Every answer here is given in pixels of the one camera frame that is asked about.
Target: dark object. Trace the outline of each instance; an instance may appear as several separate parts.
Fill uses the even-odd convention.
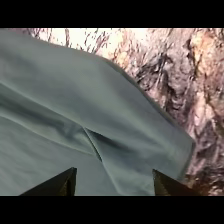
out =
[[[20,196],[74,196],[76,173],[72,167]]]
[[[157,170],[153,170],[153,177],[156,196],[201,196],[194,190]]]

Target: tree bark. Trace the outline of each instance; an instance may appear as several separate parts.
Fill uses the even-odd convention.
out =
[[[224,29],[15,29],[106,57],[195,140],[187,184],[224,195]]]

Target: gray-green cloth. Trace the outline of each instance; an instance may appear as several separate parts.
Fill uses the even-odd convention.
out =
[[[104,58],[0,31],[0,195],[77,168],[76,195],[154,195],[192,139]]]

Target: brown textured surface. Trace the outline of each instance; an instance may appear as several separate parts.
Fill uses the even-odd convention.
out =
[[[195,139],[188,185],[223,195],[223,28],[15,29],[119,64]]]

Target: green fabric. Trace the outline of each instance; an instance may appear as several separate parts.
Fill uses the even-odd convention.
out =
[[[0,31],[0,195],[76,167],[76,195],[153,195],[192,139],[112,62]]]

